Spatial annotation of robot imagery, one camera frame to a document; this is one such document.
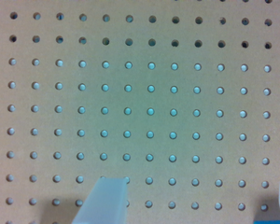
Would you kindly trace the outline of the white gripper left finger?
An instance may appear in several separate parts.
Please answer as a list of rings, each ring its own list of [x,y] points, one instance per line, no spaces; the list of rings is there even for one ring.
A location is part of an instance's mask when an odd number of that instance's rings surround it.
[[[125,178],[99,178],[72,224],[126,224],[127,195]]]

